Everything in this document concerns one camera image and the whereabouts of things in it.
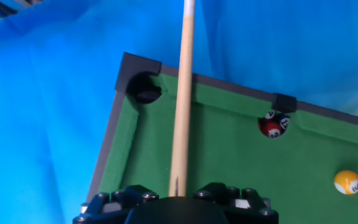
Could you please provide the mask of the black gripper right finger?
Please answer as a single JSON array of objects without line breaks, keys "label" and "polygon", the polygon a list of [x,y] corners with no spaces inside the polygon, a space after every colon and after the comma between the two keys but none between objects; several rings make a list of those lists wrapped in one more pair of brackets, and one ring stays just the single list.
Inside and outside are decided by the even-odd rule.
[{"label": "black gripper right finger", "polygon": [[254,189],[239,189],[212,182],[198,189],[193,198],[217,207],[228,223],[279,223],[279,214],[269,206],[270,200],[264,200]]}]

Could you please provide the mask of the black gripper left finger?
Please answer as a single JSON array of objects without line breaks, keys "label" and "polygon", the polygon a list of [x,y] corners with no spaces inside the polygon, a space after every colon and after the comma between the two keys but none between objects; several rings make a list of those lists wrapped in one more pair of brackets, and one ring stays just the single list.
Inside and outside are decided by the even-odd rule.
[{"label": "black gripper left finger", "polygon": [[100,192],[81,205],[81,212],[72,224],[125,223],[134,208],[159,198],[157,193],[142,185],[130,185],[110,194]]}]

